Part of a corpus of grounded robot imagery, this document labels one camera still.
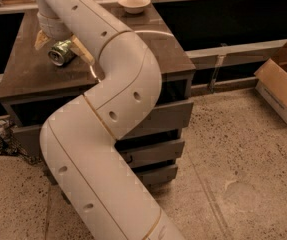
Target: desk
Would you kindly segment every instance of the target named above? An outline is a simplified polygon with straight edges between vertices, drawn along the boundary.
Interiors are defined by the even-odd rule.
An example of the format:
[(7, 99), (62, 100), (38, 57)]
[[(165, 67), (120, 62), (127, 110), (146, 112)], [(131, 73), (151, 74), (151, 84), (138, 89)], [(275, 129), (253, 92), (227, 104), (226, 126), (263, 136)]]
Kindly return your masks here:
[[(159, 62), (163, 84), (157, 106), (116, 148), (146, 185), (175, 178), (175, 159), (184, 147), (181, 129), (188, 126), (193, 103), (188, 100), (194, 64), (187, 57), (153, 5), (139, 15), (127, 14), (116, 3), (104, 7), (130, 26), (146, 42)], [(18, 128), (15, 137), (29, 155), (38, 156), (39, 131), (48, 116), (93, 87), (87, 65), (75, 58), (59, 68), (48, 59), (53, 43), (34, 50), (39, 31), (36, 10), (25, 12), (0, 84), (0, 103)], [(98, 64), (96, 73), (104, 77)]]

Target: screw hole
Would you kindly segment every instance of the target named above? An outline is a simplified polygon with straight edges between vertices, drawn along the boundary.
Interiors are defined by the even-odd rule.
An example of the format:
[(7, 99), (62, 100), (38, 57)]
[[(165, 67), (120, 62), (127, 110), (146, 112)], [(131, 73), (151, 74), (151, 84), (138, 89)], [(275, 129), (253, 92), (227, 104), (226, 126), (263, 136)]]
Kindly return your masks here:
[(134, 96), (134, 99), (136, 99), (137, 101), (141, 101), (141, 95), (138, 92), (134, 92), (133, 96)]
[(112, 118), (113, 121), (117, 121), (117, 115), (113, 111), (109, 113), (109, 116)]
[(63, 166), (63, 167), (61, 167), (60, 169), (59, 169), (59, 174), (63, 174), (63, 173), (65, 173), (67, 171), (67, 167), (66, 166)]
[(84, 212), (90, 212), (94, 208), (93, 204), (87, 204), (84, 206), (83, 210)]

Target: speckled floor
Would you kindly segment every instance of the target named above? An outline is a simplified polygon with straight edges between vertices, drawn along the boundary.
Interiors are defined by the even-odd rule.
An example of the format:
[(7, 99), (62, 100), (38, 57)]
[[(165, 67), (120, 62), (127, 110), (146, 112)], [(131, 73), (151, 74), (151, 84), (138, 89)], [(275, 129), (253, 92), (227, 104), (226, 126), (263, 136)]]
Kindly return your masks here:
[[(153, 196), (187, 240), (287, 239), (287, 125), (254, 89), (192, 99), (177, 178)], [(0, 157), (0, 240), (93, 239), (42, 169)]]

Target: can lid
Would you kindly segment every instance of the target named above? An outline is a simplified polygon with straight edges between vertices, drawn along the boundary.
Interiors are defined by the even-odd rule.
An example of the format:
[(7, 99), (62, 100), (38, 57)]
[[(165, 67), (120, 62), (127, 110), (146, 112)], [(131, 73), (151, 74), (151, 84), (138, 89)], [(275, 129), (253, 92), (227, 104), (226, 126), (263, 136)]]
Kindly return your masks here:
[(63, 66), (64, 64), (64, 57), (62, 56), (62, 54), (60, 54), (57, 51), (49, 51), (48, 53), (51, 61), (53, 62), (54, 65), (56, 66)]

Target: cardboard flap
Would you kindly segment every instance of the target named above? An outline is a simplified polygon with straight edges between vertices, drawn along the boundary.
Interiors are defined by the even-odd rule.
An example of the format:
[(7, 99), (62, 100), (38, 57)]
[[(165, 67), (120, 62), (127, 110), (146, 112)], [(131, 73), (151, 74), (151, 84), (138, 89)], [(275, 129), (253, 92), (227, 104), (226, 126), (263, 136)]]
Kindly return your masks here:
[(254, 74), (287, 107), (287, 73), (269, 59)]

